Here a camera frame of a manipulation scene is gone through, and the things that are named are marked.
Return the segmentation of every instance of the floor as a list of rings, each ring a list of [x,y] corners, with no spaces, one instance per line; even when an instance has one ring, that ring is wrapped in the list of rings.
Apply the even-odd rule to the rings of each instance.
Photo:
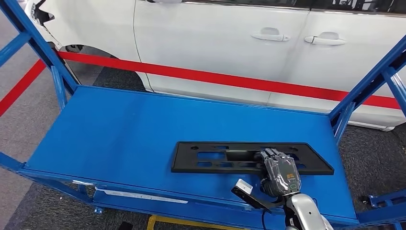
[[[0,47],[17,35],[0,14]],[[83,52],[106,55],[86,48]],[[37,60],[24,46],[0,68],[0,98]],[[110,68],[71,65],[84,84],[143,90],[134,73]],[[44,71],[0,119],[0,150],[25,161],[58,115],[52,77]],[[384,194],[406,188],[406,125],[392,132],[350,126],[345,132],[340,153],[357,211],[367,207],[357,197]],[[0,169],[0,230],[83,229],[115,230],[122,221],[145,229],[147,215],[107,210],[96,215],[92,208],[52,190]],[[192,229],[192,227],[157,225],[156,229]]]

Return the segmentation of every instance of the car window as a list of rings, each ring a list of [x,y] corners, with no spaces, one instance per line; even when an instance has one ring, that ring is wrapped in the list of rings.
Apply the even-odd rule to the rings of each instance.
[[[207,3],[225,3],[230,5],[248,4],[261,6],[310,8],[314,0],[183,0]]]
[[[317,0],[313,8],[406,14],[406,0]]]

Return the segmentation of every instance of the car door handle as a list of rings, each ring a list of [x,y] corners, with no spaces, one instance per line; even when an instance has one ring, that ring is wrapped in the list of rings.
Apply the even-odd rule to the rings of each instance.
[[[270,40],[270,41],[276,41],[276,42],[286,42],[291,39],[290,36],[284,35],[284,34],[278,34],[278,35],[252,34],[251,36],[254,38],[257,38],[257,39],[261,39],[261,40]]]
[[[304,40],[311,44],[339,46],[345,44],[347,41],[343,39],[328,39],[317,36],[307,36]]]
[[[182,0],[147,0],[147,2],[151,3],[168,3],[168,4],[173,4],[173,3],[181,3]]]

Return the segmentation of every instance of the robotic arm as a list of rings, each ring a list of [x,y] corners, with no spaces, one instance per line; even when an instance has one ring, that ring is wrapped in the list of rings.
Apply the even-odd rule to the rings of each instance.
[[[300,193],[301,180],[294,159],[276,149],[265,149],[257,153],[264,165],[261,191],[276,202],[259,200],[250,194],[252,187],[241,179],[231,190],[254,208],[269,210],[283,206],[285,230],[333,230],[313,199]]]

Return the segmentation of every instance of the cart wheel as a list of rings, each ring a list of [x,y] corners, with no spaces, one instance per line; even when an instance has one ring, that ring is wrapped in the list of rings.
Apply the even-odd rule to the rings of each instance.
[[[365,205],[371,206],[371,200],[367,195],[361,195],[358,197],[358,200],[361,201]]]

